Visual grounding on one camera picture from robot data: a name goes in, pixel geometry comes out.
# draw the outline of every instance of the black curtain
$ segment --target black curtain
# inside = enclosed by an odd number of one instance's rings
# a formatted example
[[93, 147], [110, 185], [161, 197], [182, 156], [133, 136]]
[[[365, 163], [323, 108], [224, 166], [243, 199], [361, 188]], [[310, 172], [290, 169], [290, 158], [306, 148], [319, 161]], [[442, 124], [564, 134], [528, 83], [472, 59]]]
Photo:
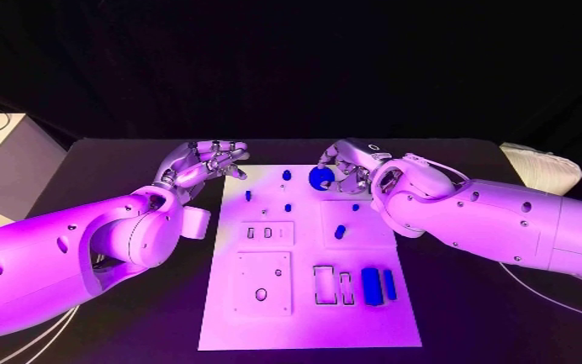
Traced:
[[475, 137], [582, 161], [575, 0], [0, 4], [0, 103], [71, 141]]

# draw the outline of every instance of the black table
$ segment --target black table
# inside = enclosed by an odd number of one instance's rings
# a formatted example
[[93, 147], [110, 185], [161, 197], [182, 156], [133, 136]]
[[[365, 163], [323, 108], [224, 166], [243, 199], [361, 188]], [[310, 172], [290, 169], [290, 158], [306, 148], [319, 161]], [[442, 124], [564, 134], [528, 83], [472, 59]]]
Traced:
[[[30, 216], [115, 198], [151, 184], [159, 163], [181, 142], [77, 142]], [[247, 164], [315, 164], [332, 141], [248, 143]], [[522, 184], [505, 154], [491, 142], [459, 139], [374, 143], [395, 157], [414, 152], [470, 177]], [[446, 246], [429, 234], [416, 240], [397, 235], [423, 348], [198, 351], [223, 188], [223, 178], [211, 181], [191, 203], [212, 211], [205, 240], [182, 239], [162, 267], [81, 306], [68, 329], [37, 362], [582, 362], [582, 315], [535, 296], [496, 262]], [[516, 272], [545, 276], [548, 283], [582, 295], [582, 285], [573, 283], [580, 280], [519, 268]], [[0, 337], [0, 357], [54, 322]], [[25, 362], [42, 345], [12, 362]]]

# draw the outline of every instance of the round hole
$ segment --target round hole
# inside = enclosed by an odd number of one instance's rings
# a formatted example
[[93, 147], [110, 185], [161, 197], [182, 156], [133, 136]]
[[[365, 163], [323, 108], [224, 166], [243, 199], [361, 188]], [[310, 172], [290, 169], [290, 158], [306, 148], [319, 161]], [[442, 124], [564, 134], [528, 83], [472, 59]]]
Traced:
[[260, 288], [256, 292], [257, 300], [264, 301], [267, 299], [267, 290]]
[[58, 248], [64, 253], [70, 251], [70, 240], [66, 236], [58, 237]]

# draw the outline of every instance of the blue rectangular block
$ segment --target blue rectangular block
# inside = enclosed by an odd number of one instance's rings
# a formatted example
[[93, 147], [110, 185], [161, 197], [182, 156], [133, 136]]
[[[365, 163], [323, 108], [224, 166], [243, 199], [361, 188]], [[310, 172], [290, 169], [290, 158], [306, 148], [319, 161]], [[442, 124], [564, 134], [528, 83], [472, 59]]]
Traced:
[[385, 283], [387, 283], [387, 296], [391, 301], [397, 300], [397, 287], [395, 278], [393, 277], [393, 270], [385, 270]]
[[382, 286], [380, 284], [380, 269], [367, 267], [362, 269], [364, 299], [367, 305], [378, 306], [385, 303]]

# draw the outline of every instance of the robotic arm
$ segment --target robotic arm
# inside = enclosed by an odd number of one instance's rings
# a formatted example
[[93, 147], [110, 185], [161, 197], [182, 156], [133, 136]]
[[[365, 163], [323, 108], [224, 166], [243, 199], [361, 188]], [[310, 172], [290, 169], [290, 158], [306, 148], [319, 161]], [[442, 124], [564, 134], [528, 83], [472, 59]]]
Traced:
[[371, 189], [372, 208], [401, 235], [417, 238], [430, 232], [488, 259], [582, 276], [582, 202], [472, 180], [414, 154], [393, 159], [375, 144], [354, 139], [326, 150], [319, 169], [333, 160], [346, 177], [321, 186], [346, 193]]
[[[185, 143], [151, 186], [0, 228], [0, 335], [41, 324], [162, 265], [181, 236], [205, 237], [211, 213], [184, 204], [214, 177], [247, 179], [234, 162], [248, 158], [244, 143]], [[91, 252], [106, 259], [93, 262]]]

